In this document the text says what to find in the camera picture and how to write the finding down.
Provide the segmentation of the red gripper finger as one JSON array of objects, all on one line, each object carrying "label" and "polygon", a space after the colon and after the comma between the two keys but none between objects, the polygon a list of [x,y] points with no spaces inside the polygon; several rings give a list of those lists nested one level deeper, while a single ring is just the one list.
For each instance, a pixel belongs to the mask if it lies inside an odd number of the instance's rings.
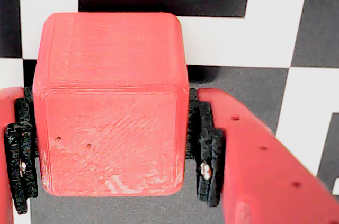
[{"label": "red gripper finger", "polygon": [[225,223],[338,223],[338,201],[245,105],[190,89],[186,158],[197,198]]},{"label": "red gripper finger", "polygon": [[13,223],[13,209],[28,211],[38,196],[37,138],[30,87],[1,90],[1,223]]}]

